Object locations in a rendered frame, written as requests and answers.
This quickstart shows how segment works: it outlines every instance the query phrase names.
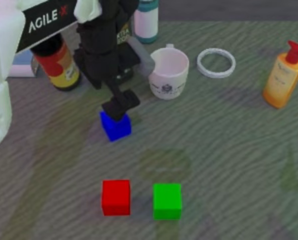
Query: red bottle cap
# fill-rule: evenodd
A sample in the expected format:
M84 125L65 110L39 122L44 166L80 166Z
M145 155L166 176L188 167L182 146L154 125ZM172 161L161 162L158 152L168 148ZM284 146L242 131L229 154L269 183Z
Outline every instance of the red bottle cap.
M298 63L298 43L294 41L288 41L291 49L289 50L285 60L290 64L297 64Z

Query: white robot link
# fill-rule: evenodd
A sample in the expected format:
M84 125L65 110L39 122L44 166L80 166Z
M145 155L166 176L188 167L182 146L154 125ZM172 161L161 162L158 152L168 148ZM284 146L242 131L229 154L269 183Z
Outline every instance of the white robot link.
M6 81L25 27L24 10L48 0L0 0L0 143L12 122L12 105ZM79 23L102 14L99 0L77 0L74 15Z

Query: green cube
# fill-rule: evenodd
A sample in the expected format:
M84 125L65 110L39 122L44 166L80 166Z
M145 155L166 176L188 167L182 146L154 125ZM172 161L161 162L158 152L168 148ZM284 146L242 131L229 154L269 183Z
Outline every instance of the green cube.
M178 220L183 208L181 185L156 183L153 185L153 218L155 220Z

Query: black lid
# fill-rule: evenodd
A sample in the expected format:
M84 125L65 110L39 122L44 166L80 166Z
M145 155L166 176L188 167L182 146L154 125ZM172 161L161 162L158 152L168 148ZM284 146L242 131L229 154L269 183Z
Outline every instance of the black lid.
M48 57L58 52L64 43L61 33L58 33L47 40L31 48L31 51L40 57Z

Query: blue cube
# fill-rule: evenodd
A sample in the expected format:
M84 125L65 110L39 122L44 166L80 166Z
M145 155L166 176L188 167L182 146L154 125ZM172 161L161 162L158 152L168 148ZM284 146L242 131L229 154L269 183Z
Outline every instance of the blue cube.
M110 142L131 134L131 120L127 114L120 121L115 121L104 111L100 112L101 124Z

